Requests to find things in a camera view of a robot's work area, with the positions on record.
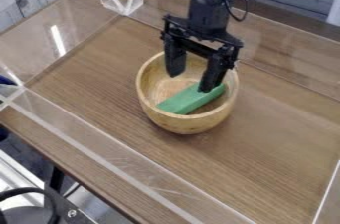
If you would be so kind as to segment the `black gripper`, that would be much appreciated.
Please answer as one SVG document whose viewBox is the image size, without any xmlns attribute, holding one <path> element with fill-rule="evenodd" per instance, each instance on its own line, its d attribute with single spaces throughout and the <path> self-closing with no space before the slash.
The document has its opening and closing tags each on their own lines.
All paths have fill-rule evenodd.
<svg viewBox="0 0 340 224">
<path fill-rule="evenodd" d="M 184 72 L 186 52 L 194 52 L 207 59 L 199 90 L 208 93 L 220 85 L 227 70 L 234 68 L 243 42 L 224 30 L 206 33 L 191 29 L 186 18 L 166 15 L 164 21 L 162 39 L 168 74 L 176 77 Z"/>
</svg>

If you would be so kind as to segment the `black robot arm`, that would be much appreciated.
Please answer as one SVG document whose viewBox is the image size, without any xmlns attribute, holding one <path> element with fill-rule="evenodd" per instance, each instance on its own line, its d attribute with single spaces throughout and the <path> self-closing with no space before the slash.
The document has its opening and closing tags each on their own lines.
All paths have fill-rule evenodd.
<svg viewBox="0 0 340 224">
<path fill-rule="evenodd" d="M 187 53 L 207 59 L 198 90 L 208 93 L 222 83 L 228 70 L 234 69 L 243 42 L 227 31 L 232 0 L 190 0 L 187 17 L 164 16 L 162 32 L 166 48 L 166 64 L 171 77 L 184 72 Z"/>
</svg>

